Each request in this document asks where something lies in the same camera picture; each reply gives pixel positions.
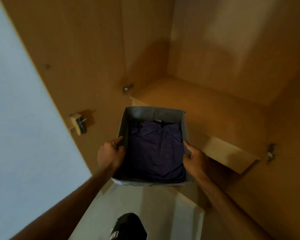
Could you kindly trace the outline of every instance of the zipper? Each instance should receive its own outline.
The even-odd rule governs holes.
[[[160,138],[160,144],[159,144],[159,151],[158,151],[157,161],[159,160],[159,156],[160,156],[160,150],[161,150],[161,144],[162,144],[162,137],[163,136],[164,136],[164,126],[161,128],[161,138]]]

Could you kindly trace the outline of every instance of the floor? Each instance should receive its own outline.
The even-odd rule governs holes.
[[[147,240],[199,240],[204,211],[172,187],[135,187],[112,184],[93,200],[70,240],[108,240],[121,215],[137,214]]]

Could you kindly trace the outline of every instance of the wooden shelf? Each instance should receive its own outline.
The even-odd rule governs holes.
[[[265,155],[266,108],[259,104],[171,76],[131,97],[135,106],[184,110],[190,142],[238,173]]]

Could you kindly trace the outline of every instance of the wooden panel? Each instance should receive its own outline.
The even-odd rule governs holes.
[[[260,162],[229,195],[275,239],[300,239],[300,77],[270,107],[268,142],[276,159]]]
[[[2,2],[66,125],[69,114],[87,118],[87,134],[72,136],[94,172],[100,145],[117,136],[131,104],[121,86],[126,81],[120,0]]]
[[[300,69],[300,0],[176,0],[168,74],[270,105]]]
[[[121,0],[129,82],[138,90],[165,75],[174,0]]]
[[[266,153],[265,109],[258,104],[171,77],[132,97],[134,105],[184,110],[191,143],[237,173]]]

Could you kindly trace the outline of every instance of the storage box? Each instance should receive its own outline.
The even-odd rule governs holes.
[[[179,109],[171,108],[158,108],[150,106],[132,106],[127,107],[122,115],[121,125],[119,129],[119,136],[123,136],[123,140],[120,145],[128,146],[128,133],[129,133],[129,121],[131,119],[141,119],[148,121],[161,120],[167,123],[180,123],[182,131],[182,139],[188,141],[188,131],[185,121],[185,112]],[[184,153],[190,154],[188,149],[184,147]],[[112,177],[112,180],[116,184],[131,185],[131,186],[185,186],[189,182],[193,182],[193,177],[187,172],[186,181],[182,183],[165,184],[154,183],[139,179],[126,178],[124,173],[119,169]]]

